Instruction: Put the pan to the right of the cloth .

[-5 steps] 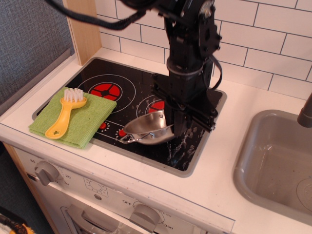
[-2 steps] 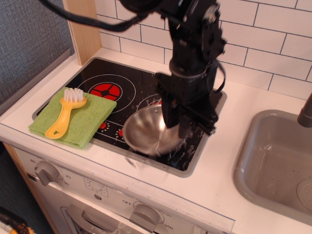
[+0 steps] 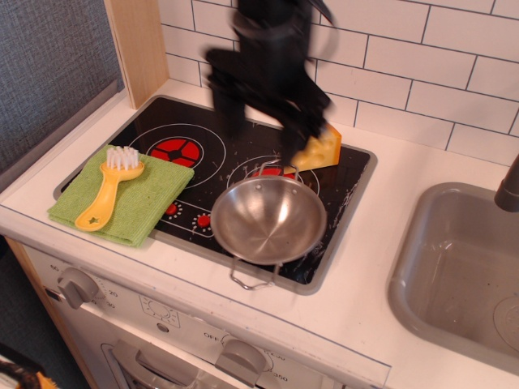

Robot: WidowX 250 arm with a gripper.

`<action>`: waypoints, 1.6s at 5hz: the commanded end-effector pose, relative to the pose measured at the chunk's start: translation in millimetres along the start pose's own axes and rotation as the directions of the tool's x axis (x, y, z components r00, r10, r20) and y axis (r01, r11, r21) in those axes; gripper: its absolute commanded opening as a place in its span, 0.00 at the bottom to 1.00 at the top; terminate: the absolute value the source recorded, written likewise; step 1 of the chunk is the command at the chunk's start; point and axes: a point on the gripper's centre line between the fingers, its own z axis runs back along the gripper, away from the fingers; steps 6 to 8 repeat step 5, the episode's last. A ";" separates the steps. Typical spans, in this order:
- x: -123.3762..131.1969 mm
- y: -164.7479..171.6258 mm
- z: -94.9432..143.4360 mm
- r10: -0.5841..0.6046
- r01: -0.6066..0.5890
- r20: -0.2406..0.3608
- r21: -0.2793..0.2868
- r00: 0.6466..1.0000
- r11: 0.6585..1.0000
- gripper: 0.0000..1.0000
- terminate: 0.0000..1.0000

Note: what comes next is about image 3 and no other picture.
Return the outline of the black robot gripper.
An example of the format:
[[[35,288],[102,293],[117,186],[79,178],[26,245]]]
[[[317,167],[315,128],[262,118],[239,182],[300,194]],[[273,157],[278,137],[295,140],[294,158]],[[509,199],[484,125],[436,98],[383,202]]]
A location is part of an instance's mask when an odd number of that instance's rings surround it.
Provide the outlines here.
[[[291,164],[310,137],[319,138],[330,100],[305,69],[313,11],[328,21],[322,1],[240,1],[232,14],[238,50],[208,49],[208,77],[219,127],[229,139],[252,107],[282,125],[281,163]]]

